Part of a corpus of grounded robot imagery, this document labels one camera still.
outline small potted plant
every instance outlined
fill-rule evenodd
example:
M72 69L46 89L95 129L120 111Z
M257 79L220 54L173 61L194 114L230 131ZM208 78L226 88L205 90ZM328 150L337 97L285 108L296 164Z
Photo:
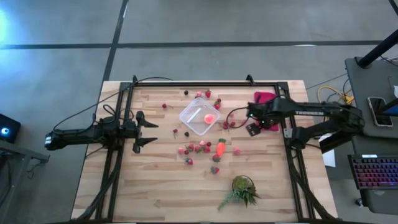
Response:
M256 193L256 187L254 182L250 177L245 175L240 175L234 178L232 181L232 192L229 193L223 202L218 206L218 210L221 210L231 199L243 199L246 208L248 203L251 205L256 204L256 197L260 196Z

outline wooden table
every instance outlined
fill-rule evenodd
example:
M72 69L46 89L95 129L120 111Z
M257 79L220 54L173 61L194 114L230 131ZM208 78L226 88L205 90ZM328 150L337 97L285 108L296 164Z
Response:
M295 101L308 101L304 82L288 81L290 95ZM116 93L120 82L105 82L101 99ZM132 110L142 110L146 120L159 128L143 128L145 138L158 140L146 145L140 154L132 152L132 139L124 147L123 163L119 180L118 196L114 210L114 222L274 222L296 221L284 142L280 131L264 131L250 137L244 127L223 130L215 124L204 136L198 136L178 118L181 111L195 98L198 90L207 87L134 87ZM274 92L273 87L211 87L209 103L222 99L219 122L234 108L254 101L255 91ZM116 106L117 96L104 103ZM244 119L246 110L234 113L237 124ZM109 116L102 104L97 117ZM296 116L297 126L311 126L311 116ZM173 129L178 129L176 138ZM190 132L187 138L183 134ZM217 166L220 172L210 173L216 164L211 160L219 138L226 139L226 154ZM177 153L179 147L201 140L212 143L211 154L190 154L194 165L185 165L186 156ZM241 155L232 154L239 147ZM99 148L90 145L88 152ZM322 154L319 149L307 146L303 150L310 188L321 204L337 217ZM100 190L106 150L103 149L86 159L76 195L72 218L79 216ZM229 203L220 212L217 206L230 192L232 179L248 175L254 181L261 199L257 205L245 208L243 203ZM300 196L306 210L303 194ZM107 198L104 209L108 209Z

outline gray floor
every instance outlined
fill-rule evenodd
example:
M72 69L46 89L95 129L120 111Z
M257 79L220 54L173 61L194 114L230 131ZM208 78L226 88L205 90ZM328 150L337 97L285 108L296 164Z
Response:
M111 43L122 0L0 2L0 44ZM119 42L381 40L398 16L387 0L130 0ZM119 49L110 80L298 79L312 86L345 73L344 59L374 46ZM22 123L18 144L46 152L44 136L61 119L98 99L108 49L0 50L0 113ZM398 55L394 47L386 57ZM341 89L346 77L327 85ZM316 101L318 87L308 90ZM329 93L323 93L323 100ZM91 111L61 128L79 128ZM351 145L337 157L345 159ZM14 223L68 220L85 146L50 152L22 185ZM344 161L338 164L344 167ZM394 223L358 208L347 175L328 169L338 214L351 221Z

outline yellow cable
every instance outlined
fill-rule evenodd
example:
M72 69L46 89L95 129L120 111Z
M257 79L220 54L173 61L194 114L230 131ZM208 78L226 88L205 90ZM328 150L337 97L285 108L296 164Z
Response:
M331 90L331 91L334 91L337 95L339 95L339 97L342 99L342 100L344 100L344 102L347 104L347 105L350 105L352 102L353 102L353 100L354 100L354 96L347 96L347 93L349 93L349 92L351 92L352 91L352 89L349 89L347 92L345 92L345 93L340 93L337 89L335 89L335 88L333 88L333 87L331 87L331 86L321 86L319 89L318 89L318 92L317 92L317 98L318 98L318 102L322 102L321 101L321 90L323 90L323 89L329 89L329 90Z

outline toy carrot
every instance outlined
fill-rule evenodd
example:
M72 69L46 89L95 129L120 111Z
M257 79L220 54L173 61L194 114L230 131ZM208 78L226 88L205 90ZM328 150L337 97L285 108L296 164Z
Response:
M222 156L225 152L225 139L219 139L217 144L217 155Z

